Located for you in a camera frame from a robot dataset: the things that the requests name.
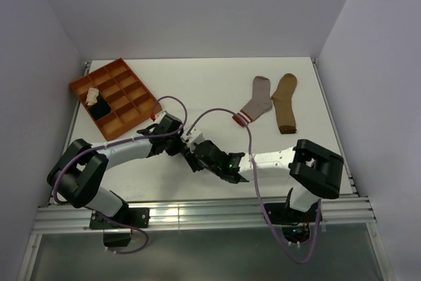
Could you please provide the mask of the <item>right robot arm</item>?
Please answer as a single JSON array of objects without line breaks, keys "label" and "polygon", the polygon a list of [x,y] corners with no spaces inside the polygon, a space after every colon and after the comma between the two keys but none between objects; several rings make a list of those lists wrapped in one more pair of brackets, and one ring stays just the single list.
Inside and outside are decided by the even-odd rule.
[{"label": "right robot arm", "polygon": [[207,170],[221,180],[247,183],[253,167],[264,178],[292,178],[285,203],[264,205],[274,224],[295,224],[312,218],[319,199],[337,199],[341,187],[343,157],[310,141],[298,140],[282,151],[248,155],[226,153],[210,140],[182,138],[182,155],[192,171]]}]

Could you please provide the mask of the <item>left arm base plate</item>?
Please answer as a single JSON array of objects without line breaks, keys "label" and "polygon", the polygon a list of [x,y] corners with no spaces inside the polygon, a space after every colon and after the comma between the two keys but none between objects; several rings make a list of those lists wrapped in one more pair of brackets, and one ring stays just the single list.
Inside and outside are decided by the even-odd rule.
[{"label": "left arm base plate", "polygon": [[[132,226],[135,228],[147,228],[149,225],[150,208],[127,208],[125,211],[119,211],[118,214],[111,217],[114,222],[121,223],[126,226]],[[100,217],[97,213],[92,213],[91,220],[89,222],[89,228],[91,230],[110,230],[117,228],[124,228],[107,222],[105,219]]]}]

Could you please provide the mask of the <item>cream brown striped sock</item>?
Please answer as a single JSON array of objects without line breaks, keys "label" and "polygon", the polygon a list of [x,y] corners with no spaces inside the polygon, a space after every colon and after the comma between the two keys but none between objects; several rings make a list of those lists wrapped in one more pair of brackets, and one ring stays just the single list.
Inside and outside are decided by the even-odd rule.
[{"label": "cream brown striped sock", "polygon": [[87,107],[93,106],[94,104],[98,103],[98,101],[102,98],[100,91],[97,88],[89,88],[85,104]]}]

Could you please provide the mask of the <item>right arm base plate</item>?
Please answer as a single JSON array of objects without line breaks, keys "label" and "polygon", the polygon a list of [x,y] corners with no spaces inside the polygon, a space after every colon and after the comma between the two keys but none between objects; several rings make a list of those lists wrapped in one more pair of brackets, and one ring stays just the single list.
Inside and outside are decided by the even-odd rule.
[{"label": "right arm base plate", "polygon": [[268,215],[268,220],[263,217],[265,223],[271,222],[273,225],[297,226],[306,222],[315,222],[318,214],[317,203],[311,205],[306,212],[291,209],[286,202],[264,203],[263,206]]}]

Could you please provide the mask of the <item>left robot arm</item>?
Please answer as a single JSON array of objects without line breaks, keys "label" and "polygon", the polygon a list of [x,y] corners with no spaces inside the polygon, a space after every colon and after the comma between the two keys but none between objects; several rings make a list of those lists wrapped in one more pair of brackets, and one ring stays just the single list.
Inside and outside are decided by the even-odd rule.
[{"label": "left robot arm", "polygon": [[101,187],[109,169],[160,155],[179,139],[182,121],[163,113],[154,124],[132,138],[108,145],[94,145],[83,139],[73,141],[47,176],[53,195],[63,196],[74,208],[85,207],[104,215],[113,228],[133,221],[128,204],[115,193]]}]

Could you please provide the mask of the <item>black sock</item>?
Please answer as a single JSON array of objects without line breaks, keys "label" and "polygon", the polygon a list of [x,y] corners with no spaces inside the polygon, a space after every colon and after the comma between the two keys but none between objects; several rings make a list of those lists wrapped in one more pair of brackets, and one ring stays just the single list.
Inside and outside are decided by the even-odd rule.
[{"label": "black sock", "polygon": [[99,99],[94,105],[88,107],[92,119],[97,121],[111,112],[111,107],[105,99]]}]

